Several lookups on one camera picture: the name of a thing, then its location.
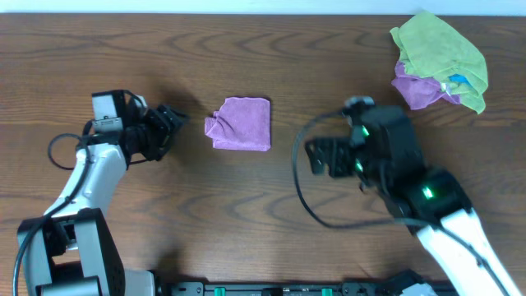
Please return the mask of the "purple microfibre cloth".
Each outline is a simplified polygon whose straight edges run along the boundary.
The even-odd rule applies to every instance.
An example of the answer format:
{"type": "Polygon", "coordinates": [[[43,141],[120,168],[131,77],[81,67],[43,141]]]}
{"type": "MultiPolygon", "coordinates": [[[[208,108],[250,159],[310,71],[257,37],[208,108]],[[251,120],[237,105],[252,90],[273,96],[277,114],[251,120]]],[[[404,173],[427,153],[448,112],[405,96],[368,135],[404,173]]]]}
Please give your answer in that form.
{"type": "Polygon", "coordinates": [[[270,101],[229,97],[205,118],[205,135],[219,150],[268,151],[271,148],[270,101]]]}

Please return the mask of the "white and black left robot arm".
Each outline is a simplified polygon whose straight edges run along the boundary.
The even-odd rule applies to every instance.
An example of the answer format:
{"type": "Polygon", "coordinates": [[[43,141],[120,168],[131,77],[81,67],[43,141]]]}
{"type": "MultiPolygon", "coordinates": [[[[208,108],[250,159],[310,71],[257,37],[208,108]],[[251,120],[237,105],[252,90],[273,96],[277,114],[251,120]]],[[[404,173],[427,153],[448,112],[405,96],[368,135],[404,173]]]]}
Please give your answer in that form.
{"type": "Polygon", "coordinates": [[[120,179],[134,154],[159,161],[188,117],[161,104],[136,112],[127,126],[120,118],[86,124],[76,148],[76,165],[59,198],[17,230],[19,275],[30,295],[156,295],[151,271],[124,268],[105,219],[120,179]]]}

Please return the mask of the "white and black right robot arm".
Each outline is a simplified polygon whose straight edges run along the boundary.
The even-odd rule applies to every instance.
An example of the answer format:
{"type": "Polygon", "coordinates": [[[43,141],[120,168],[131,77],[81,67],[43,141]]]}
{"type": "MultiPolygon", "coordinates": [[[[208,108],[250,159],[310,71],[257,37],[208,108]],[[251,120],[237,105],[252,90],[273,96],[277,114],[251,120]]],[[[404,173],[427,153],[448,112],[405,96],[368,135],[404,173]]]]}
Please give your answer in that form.
{"type": "Polygon", "coordinates": [[[489,243],[472,202],[454,176],[425,163],[415,140],[308,141],[311,171],[357,177],[376,187],[391,214],[431,254],[460,295],[518,295],[519,288],[489,243]]]}

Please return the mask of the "green microfibre cloth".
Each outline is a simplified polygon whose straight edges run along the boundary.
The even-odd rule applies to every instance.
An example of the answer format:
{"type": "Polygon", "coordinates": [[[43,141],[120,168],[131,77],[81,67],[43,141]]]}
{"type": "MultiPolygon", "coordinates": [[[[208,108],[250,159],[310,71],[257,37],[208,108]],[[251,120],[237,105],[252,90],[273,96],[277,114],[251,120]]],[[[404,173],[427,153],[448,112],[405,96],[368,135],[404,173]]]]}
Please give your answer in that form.
{"type": "Polygon", "coordinates": [[[480,114],[486,108],[483,94],[488,88],[487,63],[482,53],[455,28],[431,14],[420,12],[390,30],[399,48],[399,60],[409,75],[432,77],[461,104],[480,114]],[[450,81],[460,74],[470,86],[450,81]]]}

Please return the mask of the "blue cloth in pile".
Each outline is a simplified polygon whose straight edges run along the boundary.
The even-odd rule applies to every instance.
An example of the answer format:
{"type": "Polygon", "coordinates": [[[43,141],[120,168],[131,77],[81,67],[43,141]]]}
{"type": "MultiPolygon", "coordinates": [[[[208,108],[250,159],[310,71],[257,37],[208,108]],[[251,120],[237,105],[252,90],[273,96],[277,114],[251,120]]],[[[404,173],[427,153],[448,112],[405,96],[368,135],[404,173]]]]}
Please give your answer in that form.
{"type": "Polygon", "coordinates": [[[458,83],[458,84],[465,84],[465,85],[468,85],[470,86],[470,82],[468,81],[468,79],[465,77],[465,76],[462,76],[460,74],[454,74],[452,76],[449,76],[449,79],[450,81],[453,81],[455,83],[458,83]]]}

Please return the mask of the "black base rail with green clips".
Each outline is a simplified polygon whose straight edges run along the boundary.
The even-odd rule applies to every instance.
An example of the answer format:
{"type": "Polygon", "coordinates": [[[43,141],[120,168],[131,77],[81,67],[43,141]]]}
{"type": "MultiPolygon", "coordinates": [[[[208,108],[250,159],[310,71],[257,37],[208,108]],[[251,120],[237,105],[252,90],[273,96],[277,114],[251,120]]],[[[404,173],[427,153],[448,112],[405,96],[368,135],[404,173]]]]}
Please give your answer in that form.
{"type": "Polygon", "coordinates": [[[412,287],[389,289],[386,284],[344,282],[341,284],[204,284],[190,281],[163,284],[156,295],[165,296],[376,296],[457,295],[449,284],[415,283],[412,287]]]}

